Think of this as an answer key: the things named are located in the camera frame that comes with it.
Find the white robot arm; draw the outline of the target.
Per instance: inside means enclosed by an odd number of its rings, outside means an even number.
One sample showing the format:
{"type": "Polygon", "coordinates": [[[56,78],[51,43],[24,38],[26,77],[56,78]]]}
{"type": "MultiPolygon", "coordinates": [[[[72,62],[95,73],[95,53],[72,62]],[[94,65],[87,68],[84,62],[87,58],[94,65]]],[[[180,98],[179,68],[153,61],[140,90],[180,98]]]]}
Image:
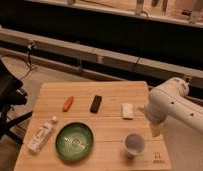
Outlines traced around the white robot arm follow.
{"type": "Polygon", "coordinates": [[[189,84],[179,77],[170,78],[150,90],[143,112],[150,122],[153,137],[161,134],[162,123],[168,116],[203,135],[203,107],[187,100],[188,93],[189,84]]]}

